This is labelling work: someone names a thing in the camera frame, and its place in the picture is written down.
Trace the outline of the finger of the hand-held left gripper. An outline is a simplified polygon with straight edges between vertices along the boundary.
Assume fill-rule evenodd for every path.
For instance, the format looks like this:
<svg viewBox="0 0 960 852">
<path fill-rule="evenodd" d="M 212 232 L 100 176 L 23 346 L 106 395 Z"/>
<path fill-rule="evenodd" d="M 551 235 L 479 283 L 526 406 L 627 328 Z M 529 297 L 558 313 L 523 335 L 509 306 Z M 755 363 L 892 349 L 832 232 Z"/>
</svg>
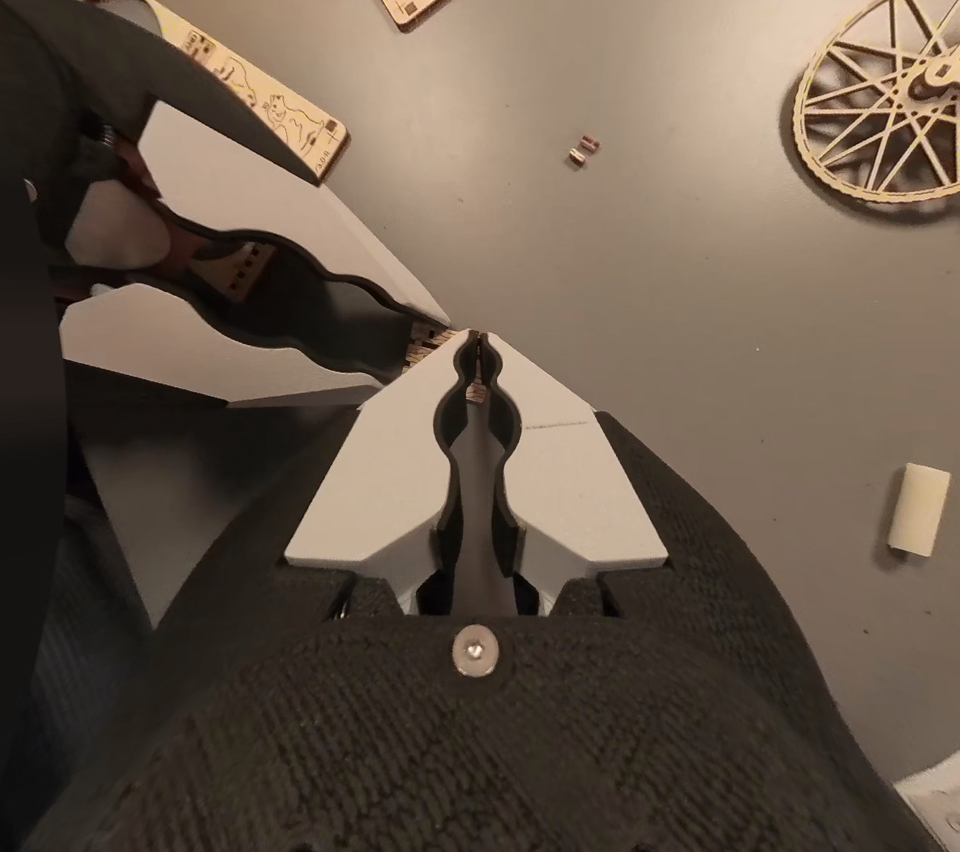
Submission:
<svg viewBox="0 0 960 852">
<path fill-rule="evenodd" d="M 451 321 L 403 265 L 306 164 L 238 100 L 227 110 L 146 102 L 139 125 L 114 121 L 117 149 L 137 152 L 162 210 L 189 234 L 265 243 L 319 277 L 362 288 L 393 312 Z"/>
<path fill-rule="evenodd" d="M 66 308 L 62 356 L 236 409 L 357 405 L 401 373 L 415 324 L 296 269 L 270 272 L 244 303 L 215 299 L 199 281 L 104 286 Z"/>
</svg>

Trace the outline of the white instruction booklet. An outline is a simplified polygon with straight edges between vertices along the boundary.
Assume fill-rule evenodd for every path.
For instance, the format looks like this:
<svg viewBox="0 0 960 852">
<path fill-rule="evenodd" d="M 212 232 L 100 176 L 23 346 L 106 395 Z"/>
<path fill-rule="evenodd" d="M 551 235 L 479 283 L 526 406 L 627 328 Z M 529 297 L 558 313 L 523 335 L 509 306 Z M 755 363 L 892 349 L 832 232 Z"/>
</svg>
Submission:
<svg viewBox="0 0 960 852">
<path fill-rule="evenodd" d="M 894 783 L 943 850 L 959 850 L 959 755 Z"/>
</svg>

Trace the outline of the white wax block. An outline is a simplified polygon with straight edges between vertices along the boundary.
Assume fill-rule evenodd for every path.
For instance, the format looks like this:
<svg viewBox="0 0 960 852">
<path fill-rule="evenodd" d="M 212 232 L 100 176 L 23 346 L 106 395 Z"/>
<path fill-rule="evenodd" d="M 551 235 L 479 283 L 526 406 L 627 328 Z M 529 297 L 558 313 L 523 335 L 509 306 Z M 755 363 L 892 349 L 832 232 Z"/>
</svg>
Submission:
<svg viewBox="0 0 960 852">
<path fill-rule="evenodd" d="M 914 463 L 904 466 L 887 535 L 887 545 L 930 558 L 952 482 L 949 472 Z"/>
</svg>

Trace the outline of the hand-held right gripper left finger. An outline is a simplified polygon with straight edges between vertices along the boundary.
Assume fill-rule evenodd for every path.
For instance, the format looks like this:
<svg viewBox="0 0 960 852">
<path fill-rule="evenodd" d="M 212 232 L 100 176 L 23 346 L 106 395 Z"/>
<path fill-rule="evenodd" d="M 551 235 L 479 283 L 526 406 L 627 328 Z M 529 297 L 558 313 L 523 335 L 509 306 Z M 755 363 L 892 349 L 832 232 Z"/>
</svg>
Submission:
<svg viewBox="0 0 960 852">
<path fill-rule="evenodd" d="M 381 579 L 402 612 L 451 574 L 462 537 L 451 447 L 467 425 L 479 334 L 456 332 L 366 400 L 285 548 L 293 567 Z"/>
</svg>

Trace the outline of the wooden bicycle model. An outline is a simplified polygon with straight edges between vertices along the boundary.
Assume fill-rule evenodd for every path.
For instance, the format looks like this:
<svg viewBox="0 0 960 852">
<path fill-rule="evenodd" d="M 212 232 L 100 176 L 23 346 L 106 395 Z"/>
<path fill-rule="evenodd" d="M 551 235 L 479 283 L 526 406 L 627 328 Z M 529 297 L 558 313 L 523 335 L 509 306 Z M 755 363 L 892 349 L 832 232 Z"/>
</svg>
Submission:
<svg viewBox="0 0 960 852">
<path fill-rule="evenodd" d="M 790 131 L 804 172 L 839 201 L 957 212 L 959 0 L 870 0 L 809 59 Z"/>
</svg>

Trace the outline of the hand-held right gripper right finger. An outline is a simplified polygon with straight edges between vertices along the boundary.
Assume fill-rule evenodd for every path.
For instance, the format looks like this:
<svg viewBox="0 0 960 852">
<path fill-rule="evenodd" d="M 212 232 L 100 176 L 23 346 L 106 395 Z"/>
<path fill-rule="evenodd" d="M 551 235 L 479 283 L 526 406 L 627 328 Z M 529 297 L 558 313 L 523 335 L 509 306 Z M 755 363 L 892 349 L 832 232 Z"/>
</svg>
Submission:
<svg viewBox="0 0 960 852">
<path fill-rule="evenodd" d="M 563 588 L 659 569 L 668 551 L 596 410 L 493 333 L 480 338 L 494 470 L 493 544 L 522 615 L 548 616 Z"/>
</svg>

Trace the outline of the wooden sheet with cat engravings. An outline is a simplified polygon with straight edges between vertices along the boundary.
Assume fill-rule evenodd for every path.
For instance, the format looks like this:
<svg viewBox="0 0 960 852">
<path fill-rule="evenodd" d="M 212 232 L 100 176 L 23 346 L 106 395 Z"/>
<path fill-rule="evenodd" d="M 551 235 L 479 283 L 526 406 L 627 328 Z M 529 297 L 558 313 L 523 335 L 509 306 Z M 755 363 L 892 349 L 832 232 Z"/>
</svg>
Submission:
<svg viewBox="0 0 960 852">
<path fill-rule="evenodd" d="M 346 125 L 157 0 L 82 0 L 100 7 L 120 2 L 150 10 L 134 20 L 153 29 L 225 84 L 287 146 L 323 178 L 350 138 Z"/>
</svg>

